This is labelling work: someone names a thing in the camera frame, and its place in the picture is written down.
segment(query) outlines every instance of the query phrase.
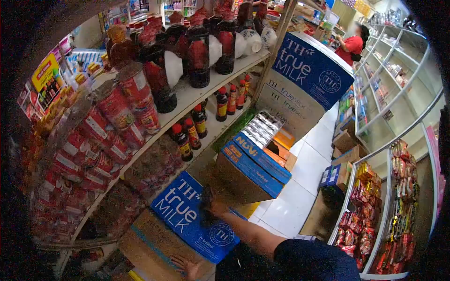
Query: floor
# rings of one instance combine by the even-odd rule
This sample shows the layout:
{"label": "floor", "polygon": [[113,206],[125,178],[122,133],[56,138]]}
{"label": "floor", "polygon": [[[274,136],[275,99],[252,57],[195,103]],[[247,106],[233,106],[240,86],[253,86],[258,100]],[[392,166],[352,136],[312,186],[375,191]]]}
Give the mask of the floor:
{"label": "floor", "polygon": [[[301,230],[317,196],[322,173],[331,164],[331,142],[338,103],[290,150],[297,156],[291,180],[277,199],[263,201],[249,221],[273,234],[294,238]],[[215,274],[208,281],[214,281]]]}

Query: store shelf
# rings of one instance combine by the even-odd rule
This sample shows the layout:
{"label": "store shelf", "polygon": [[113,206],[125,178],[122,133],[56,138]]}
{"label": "store shelf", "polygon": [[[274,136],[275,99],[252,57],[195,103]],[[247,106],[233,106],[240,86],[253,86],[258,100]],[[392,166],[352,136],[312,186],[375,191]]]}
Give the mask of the store shelf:
{"label": "store shelf", "polygon": [[[237,59],[234,62],[234,71],[228,75],[220,75],[211,69],[210,72],[210,82],[209,85],[202,89],[194,89],[189,85],[189,81],[184,79],[180,81],[174,88],[177,93],[178,105],[172,112],[166,114],[159,114],[159,123],[161,125],[161,130],[154,136],[150,137],[146,144],[138,150],[133,158],[130,160],[128,164],[123,166],[120,171],[119,177],[121,177],[125,171],[131,167],[131,165],[138,160],[138,158],[146,151],[159,137],[161,137],[172,125],[174,125],[181,117],[183,117],[186,113],[190,112],[197,104],[199,104],[202,100],[209,97],[215,91],[217,91],[220,87],[226,85],[228,82],[239,76],[241,73],[250,69],[251,67],[257,65],[261,61],[265,60],[269,57],[269,51],[262,49],[256,54],[251,56],[247,56],[245,58]],[[77,227],[70,244],[73,245],[75,239],[86,223],[87,219],[92,215],[92,213],[97,209],[97,206],[106,196],[106,194],[111,190],[111,188],[116,184],[119,180],[119,177],[112,180],[105,193],[101,193],[97,196],[92,206],[87,210],[86,215],[83,217],[80,225]]]}

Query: canned food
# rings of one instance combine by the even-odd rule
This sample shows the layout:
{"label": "canned food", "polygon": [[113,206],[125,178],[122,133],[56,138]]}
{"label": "canned food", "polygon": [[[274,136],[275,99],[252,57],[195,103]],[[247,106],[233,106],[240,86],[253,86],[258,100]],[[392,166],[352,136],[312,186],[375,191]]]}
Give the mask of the canned food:
{"label": "canned food", "polygon": [[97,107],[118,130],[127,128],[135,121],[133,113],[128,108],[127,100],[116,85],[106,98],[97,102]]}

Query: product poster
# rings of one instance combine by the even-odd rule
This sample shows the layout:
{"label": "product poster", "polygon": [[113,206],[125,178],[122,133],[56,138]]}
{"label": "product poster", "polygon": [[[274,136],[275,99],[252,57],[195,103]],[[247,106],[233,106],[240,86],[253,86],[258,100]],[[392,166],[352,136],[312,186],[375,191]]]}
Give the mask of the product poster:
{"label": "product poster", "polygon": [[64,85],[54,53],[50,53],[40,63],[31,77],[31,82],[38,92],[37,104],[45,111]]}

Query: bottle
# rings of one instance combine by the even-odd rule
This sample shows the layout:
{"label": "bottle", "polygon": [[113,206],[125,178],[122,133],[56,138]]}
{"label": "bottle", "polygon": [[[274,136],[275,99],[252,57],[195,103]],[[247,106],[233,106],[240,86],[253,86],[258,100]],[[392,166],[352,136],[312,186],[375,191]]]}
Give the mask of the bottle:
{"label": "bottle", "polygon": [[198,137],[197,130],[195,129],[194,123],[191,118],[186,119],[184,121],[184,125],[186,127],[186,131],[189,136],[189,144],[193,150],[198,150],[202,147],[202,143],[200,142],[200,138]]}
{"label": "bottle", "polygon": [[193,88],[209,85],[209,31],[203,27],[205,16],[194,13],[190,18],[191,27],[186,32],[188,38],[188,74]]}
{"label": "bottle", "polygon": [[195,122],[195,129],[197,130],[198,137],[206,137],[208,134],[208,130],[206,129],[206,114],[205,111],[202,110],[202,105],[200,103],[194,107],[192,118]]}
{"label": "bottle", "polygon": [[167,81],[166,63],[164,60],[165,47],[156,42],[156,33],[161,32],[162,18],[155,17],[145,27],[139,36],[142,48],[138,60],[144,64],[147,81],[152,89],[156,109],[159,113],[169,113],[175,109],[177,99],[175,92],[170,89]]}
{"label": "bottle", "polygon": [[233,20],[234,13],[227,11],[222,14],[219,29],[219,41],[222,43],[222,56],[216,62],[216,71],[219,74],[230,74],[234,69],[234,45],[236,42],[236,22]]}
{"label": "bottle", "polygon": [[239,96],[238,100],[236,102],[236,109],[243,109],[244,108],[244,101],[245,100],[245,80],[242,79],[239,83]]}
{"label": "bottle", "polygon": [[245,99],[244,99],[244,103],[247,102],[247,96],[248,94],[248,88],[250,87],[250,75],[246,75],[245,76]]}
{"label": "bottle", "polygon": [[226,109],[226,114],[234,115],[236,112],[236,86],[231,85],[229,88],[228,105]]}
{"label": "bottle", "polygon": [[112,39],[108,58],[113,67],[117,68],[122,62],[136,60],[136,45],[125,37],[125,31],[119,25],[110,27],[108,35]]}
{"label": "bottle", "polygon": [[226,110],[228,104],[228,97],[226,95],[226,88],[222,87],[219,89],[219,92],[216,94],[217,99],[217,113],[216,120],[219,122],[223,122],[226,120]]}
{"label": "bottle", "polygon": [[178,144],[178,148],[181,151],[181,159],[183,159],[184,162],[191,161],[194,154],[192,153],[191,146],[189,145],[188,136],[181,131],[181,125],[178,123],[175,123],[172,126],[172,131],[174,134],[174,139]]}

